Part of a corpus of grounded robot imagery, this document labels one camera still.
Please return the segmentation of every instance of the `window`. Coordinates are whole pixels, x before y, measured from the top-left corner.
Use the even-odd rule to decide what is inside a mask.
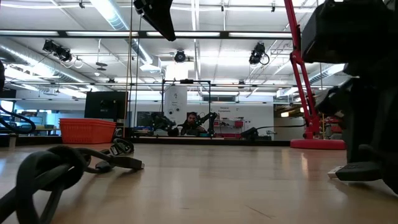
[[[14,102],[1,100],[0,101],[1,107],[6,111],[12,112],[12,107],[14,107]]]

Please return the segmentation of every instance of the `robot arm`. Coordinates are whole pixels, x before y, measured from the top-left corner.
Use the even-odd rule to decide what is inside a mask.
[[[174,121],[171,121],[163,115],[158,115],[157,113],[152,113],[151,115],[154,122],[154,131],[156,131],[157,129],[171,131],[173,126],[175,126]]]
[[[196,123],[195,126],[199,127],[201,126],[204,122],[206,122],[207,120],[209,120],[209,128],[207,129],[207,132],[209,134],[214,134],[214,120],[217,118],[218,114],[215,112],[211,112],[208,113],[206,116],[199,118]]]

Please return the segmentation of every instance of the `red base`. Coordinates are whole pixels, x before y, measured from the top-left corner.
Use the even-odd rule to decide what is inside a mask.
[[[296,149],[345,150],[346,144],[343,140],[293,139],[290,141],[290,147]]]

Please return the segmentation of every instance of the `ceiling beam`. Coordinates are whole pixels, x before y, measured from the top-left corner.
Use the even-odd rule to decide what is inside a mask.
[[[43,37],[73,39],[126,39],[129,31],[123,30],[27,30],[0,29],[3,37]],[[218,40],[292,40],[290,32],[253,31],[175,31],[177,39],[218,39]],[[140,39],[164,39],[154,31],[132,31],[132,36]]]

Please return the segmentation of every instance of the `motion capture camera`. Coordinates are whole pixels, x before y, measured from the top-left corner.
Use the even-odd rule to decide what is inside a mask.
[[[254,50],[251,52],[249,62],[251,65],[257,65],[261,62],[262,56],[266,53],[266,47],[264,43],[257,43]]]
[[[184,50],[178,50],[175,54],[174,60],[177,63],[183,63],[187,59],[187,56],[184,53]]]
[[[57,45],[52,40],[46,40],[44,42],[43,50],[49,54],[52,54],[59,58],[63,62],[70,62],[72,60],[72,54],[69,49]]]

